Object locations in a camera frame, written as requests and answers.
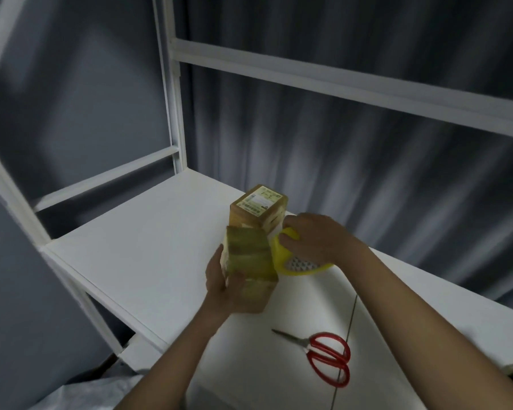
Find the forearm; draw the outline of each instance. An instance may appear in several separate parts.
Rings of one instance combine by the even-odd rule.
[[[429,409],[513,409],[513,383],[368,247],[339,263]]]
[[[196,314],[116,410],[177,410],[201,356],[216,331],[205,321],[201,313]]]

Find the hand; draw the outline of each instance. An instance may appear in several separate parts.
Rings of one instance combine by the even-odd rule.
[[[338,265],[350,244],[362,244],[349,234],[345,227],[321,214],[302,213],[298,216],[286,216],[283,227],[294,228],[300,235],[300,240],[294,240],[281,233],[281,245],[297,257],[318,265]]]
[[[228,277],[228,285],[226,285],[220,267],[222,250],[223,246],[220,245],[207,263],[207,269],[205,270],[207,296],[205,296],[195,318],[199,318],[201,324],[211,331],[211,335],[224,324],[232,313],[235,301],[245,283],[245,277],[240,273],[235,273]]]

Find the white shelving unit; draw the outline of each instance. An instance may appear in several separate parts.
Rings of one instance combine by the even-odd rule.
[[[25,2],[2,0],[0,3],[0,60]],[[227,221],[225,210],[241,195],[239,190],[187,169],[180,62],[513,137],[513,101],[180,40],[175,34],[173,1],[153,2],[171,146],[42,196],[32,206],[0,162],[0,200],[116,354],[122,352],[122,346],[87,293],[135,330],[139,338],[164,351],[201,302],[205,284],[202,286],[204,278],[197,273],[205,268],[220,241]],[[52,241],[35,215],[168,157],[172,157],[176,176],[60,239]],[[499,356],[500,362],[513,361],[512,310],[389,256],[378,255],[456,325],[471,327],[482,323],[484,313],[488,322],[492,317],[496,331],[477,330],[476,342]],[[365,318],[364,307],[358,307],[360,303],[356,304],[353,289],[337,275],[333,272],[304,279],[282,278],[289,283],[278,286],[276,292],[280,295],[274,296],[267,312],[258,317],[229,320],[204,357],[200,375],[205,383],[233,404],[239,404],[239,398],[245,397],[250,407],[270,408],[266,407],[270,401],[247,390],[251,384],[243,382],[243,377],[251,377],[254,382],[260,380],[270,392],[270,400],[281,404],[281,408],[294,405],[317,408],[316,403],[326,403],[333,397],[333,389],[315,381],[299,351],[285,347],[274,337],[263,335],[264,332],[255,332],[266,331],[271,325],[294,333],[307,332],[300,335],[323,330],[343,333],[346,337],[350,334],[354,357],[365,356],[368,353],[365,348],[375,348],[386,357],[385,362],[395,373],[394,361],[388,361],[389,350],[380,343],[379,334]],[[285,300],[296,305],[297,310],[287,308]],[[456,313],[460,308],[465,313]],[[247,338],[243,331],[255,338]],[[365,336],[378,341],[362,342]],[[250,347],[251,354],[242,346]],[[230,362],[232,352],[238,354],[238,362]],[[274,362],[259,357],[272,357]],[[355,360],[352,371],[367,374],[365,363]],[[227,365],[234,370],[227,371]],[[292,383],[298,383],[300,396],[282,396],[282,391],[289,391]],[[402,385],[402,389],[407,388],[410,386]],[[365,400],[372,400],[371,393],[370,398],[365,398],[366,391],[369,390],[365,386],[358,392],[346,389],[338,394],[337,400],[363,405]],[[415,399],[411,400],[401,401],[403,406],[399,408],[408,408],[408,402],[416,403]]]

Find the red scissors handle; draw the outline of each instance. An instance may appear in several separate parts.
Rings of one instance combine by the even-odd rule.
[[[343,346],[343,352],[340,353],[333,348],[317,341],[317,338],[331,338],[335,341],[338,341]],[[330,332],[319,332],[310,337],[310,345],[315,349],[324,352],[327,355],[319,354],[315,351],[309,350],[306,354],[310,365],[317,373],[317,375],[326,383],[330,384],[333,387],[342,388],[348,385],[349,383],[349,368],[348,362],[351,358],[351,351],[349,350],[348,343],[341,337],[336,334]],[[339,380],[332,379],[323,374],[319,368],[314,363],[314,360],[322,362],[323,364],[327,364],[331,367],[338,368],[341,371],[344,371],[345,375]]]

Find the gray curtain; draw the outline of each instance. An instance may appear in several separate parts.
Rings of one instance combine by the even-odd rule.
[[[176,0],[182,38],[513,99],[513,0]],[[189,165],[513,308],[513,138],[184,65]]]

